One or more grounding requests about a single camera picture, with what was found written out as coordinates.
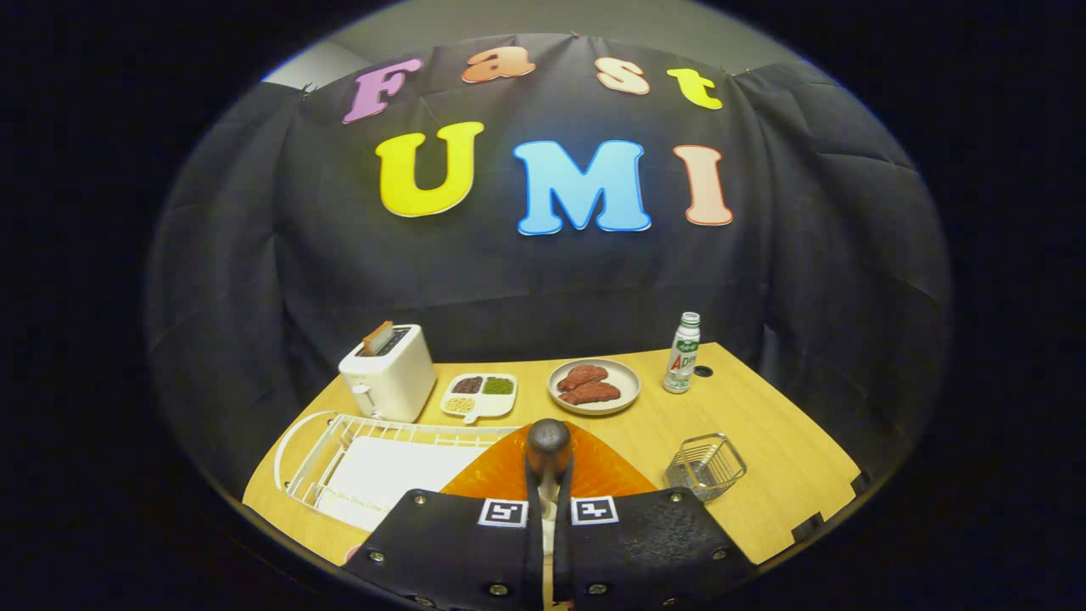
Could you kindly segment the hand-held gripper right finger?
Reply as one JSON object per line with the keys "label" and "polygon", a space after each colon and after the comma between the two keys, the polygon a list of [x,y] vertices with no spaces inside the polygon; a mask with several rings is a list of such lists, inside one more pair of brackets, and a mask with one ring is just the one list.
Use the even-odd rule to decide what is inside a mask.
{"label": "hand-held gripper right finger", "polygon": [[582,427],[556,514],[556,601],[571,608],[698,608],[756,565],[693,491],[660,491]]}

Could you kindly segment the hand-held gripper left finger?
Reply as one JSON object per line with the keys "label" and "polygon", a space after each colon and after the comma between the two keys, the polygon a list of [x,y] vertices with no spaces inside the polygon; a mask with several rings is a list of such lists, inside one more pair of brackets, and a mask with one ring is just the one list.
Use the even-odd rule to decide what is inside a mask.
{"label": "hand-held gripper left finger", "polygon": [[529,427],[487,448],[442,491],[407,491],[343,569],[435,610],[540,610],[544,529]]}

